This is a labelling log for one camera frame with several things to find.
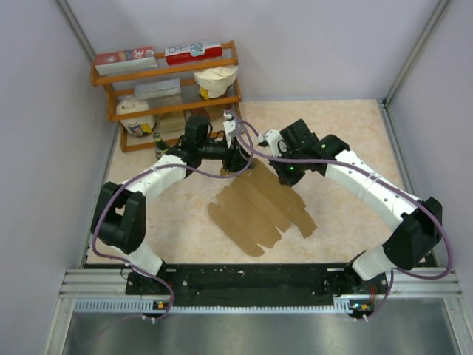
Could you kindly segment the brown cardboard box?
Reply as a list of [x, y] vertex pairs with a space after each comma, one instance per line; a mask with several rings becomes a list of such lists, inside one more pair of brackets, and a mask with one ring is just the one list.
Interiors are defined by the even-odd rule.
[[317, 229], [303, 199], [260, 160], [216, 195], [208, 204], [211, 220], [250, 257], [273, 248], [282, 233], [295, 226], [306, 239]]

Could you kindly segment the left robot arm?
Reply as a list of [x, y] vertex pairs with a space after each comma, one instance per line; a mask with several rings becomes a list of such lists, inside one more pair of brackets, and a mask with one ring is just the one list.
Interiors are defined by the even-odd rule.
[[168, 148], [157, 162], [139, 175], [122, 183], [105, 183], [100, 190], [90, 231], [93, 250], [96, 242], [113, 248], [114, 259], [124, 262], [142, 274], [142, 284], [152, 293], [167, 286], [167, 275], [161, 271], [165, 262], [146, 242], [149, 204], [167, 188], [202, 173], [204, 160], [218, 160], [231, 176], [242, 174], [251, 166], [251, 156], [239, 144], [245, 129], [241, 120], [226, 113], [224, 137], [210, 136], [210, 121], [191, 117], [177, 144]]

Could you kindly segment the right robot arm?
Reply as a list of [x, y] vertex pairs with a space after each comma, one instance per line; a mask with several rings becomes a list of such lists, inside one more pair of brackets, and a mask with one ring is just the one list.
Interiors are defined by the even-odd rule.
[[264, 133], [274, 157], [270, 161], [282, 185], [294, 186], [307, 171], [341, 184], [369, 206], [392, 232], [383, 243], [357, 257], [344, 275], [355, 293], [368, 288], [379, 274], [413, 269], [441, 240], [442, 205], [405, 193], [372, 170], [335, 135], [318, 138], [299, 119]]

